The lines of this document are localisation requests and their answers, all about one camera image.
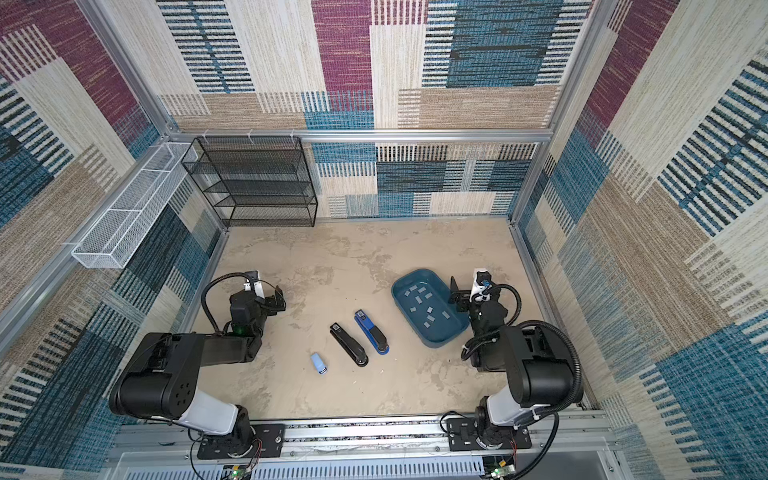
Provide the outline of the black stapler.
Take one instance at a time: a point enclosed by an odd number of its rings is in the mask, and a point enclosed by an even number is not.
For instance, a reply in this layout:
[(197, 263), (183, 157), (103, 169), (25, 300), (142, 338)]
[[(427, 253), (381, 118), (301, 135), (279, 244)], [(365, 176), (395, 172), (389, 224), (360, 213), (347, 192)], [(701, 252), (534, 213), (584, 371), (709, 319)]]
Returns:
[(330, 326), (330, 334), (357, 366), (365, 367), (368, 364), (369, 358), (363, 346), (341, 325), (334, 322)]

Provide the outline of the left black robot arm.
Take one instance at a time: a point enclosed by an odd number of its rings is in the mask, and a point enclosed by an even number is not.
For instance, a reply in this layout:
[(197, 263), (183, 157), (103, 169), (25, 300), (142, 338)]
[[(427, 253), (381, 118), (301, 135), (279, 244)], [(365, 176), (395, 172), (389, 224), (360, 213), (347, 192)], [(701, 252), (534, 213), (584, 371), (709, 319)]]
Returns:
[[(242, 279), (245, 286), (229, 298), (230, 321), (220, 326), (207, 303), (219, 283)], [(283, 290), (266, 284), (256, 271), (233, 272), (210, 281), (200, 307), (213, 332), (146, 334), (109, 395), (112, 413), (139, 420), (164, 421), (201, 435), (201, 448), (217, 457), (241, 458), (259, 446), (245, 407), (223, 402), (198, 387), (200, 370), (253, 361), (262, 346), (266, 320), (287, 308)]]

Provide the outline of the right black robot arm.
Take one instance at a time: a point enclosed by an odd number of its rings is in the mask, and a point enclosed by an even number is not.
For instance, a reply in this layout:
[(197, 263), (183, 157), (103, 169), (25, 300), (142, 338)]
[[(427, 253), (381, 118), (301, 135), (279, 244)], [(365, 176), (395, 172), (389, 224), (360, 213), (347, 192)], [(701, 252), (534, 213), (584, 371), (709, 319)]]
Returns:
[(515, 287), (478, 270), (469, 289), (450, 281), (449, 302), (468, 315), (473, 332), (461, 359), (481, 373), (506, 375), (506, 385), (475, 410), (472, 435), (479, 448), (512, 444), (537, 421), (581, 401), (583, 370), (575, 346), (550, 323), (522, 321)]

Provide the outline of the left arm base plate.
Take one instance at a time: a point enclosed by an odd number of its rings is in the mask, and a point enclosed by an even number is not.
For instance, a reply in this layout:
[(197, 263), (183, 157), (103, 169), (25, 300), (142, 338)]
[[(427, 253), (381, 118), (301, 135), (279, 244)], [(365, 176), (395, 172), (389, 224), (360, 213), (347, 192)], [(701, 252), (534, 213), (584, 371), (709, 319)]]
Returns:
[(198, 460), (261, 459), (281, 455), (286, 425), (256, 424), (243, 434), (204, 435), (196, 454)]

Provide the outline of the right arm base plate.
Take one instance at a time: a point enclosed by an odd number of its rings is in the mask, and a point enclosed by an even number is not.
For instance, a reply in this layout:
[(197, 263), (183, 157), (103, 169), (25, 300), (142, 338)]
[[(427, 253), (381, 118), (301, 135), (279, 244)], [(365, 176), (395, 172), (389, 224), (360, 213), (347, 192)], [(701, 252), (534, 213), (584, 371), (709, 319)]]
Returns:
[(449, 416), (440, 421), (451, 451), (523, 450), (532, 447), (530, 435), (522, 429), (480, 424), (472, 418)]

